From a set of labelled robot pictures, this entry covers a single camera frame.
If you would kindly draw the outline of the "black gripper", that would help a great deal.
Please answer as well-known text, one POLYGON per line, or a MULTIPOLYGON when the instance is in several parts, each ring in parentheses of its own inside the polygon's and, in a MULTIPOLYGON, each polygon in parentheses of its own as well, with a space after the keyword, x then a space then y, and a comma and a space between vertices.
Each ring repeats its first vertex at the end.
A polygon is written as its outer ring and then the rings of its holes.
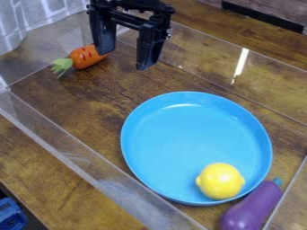
POLYGON ((164 40, 171 37, 175 8, 160 0, 89 0, 88 19, 93 44, 100 55, 113 51, 116 27, 139 32, 136 69, 159 61, 164 40))

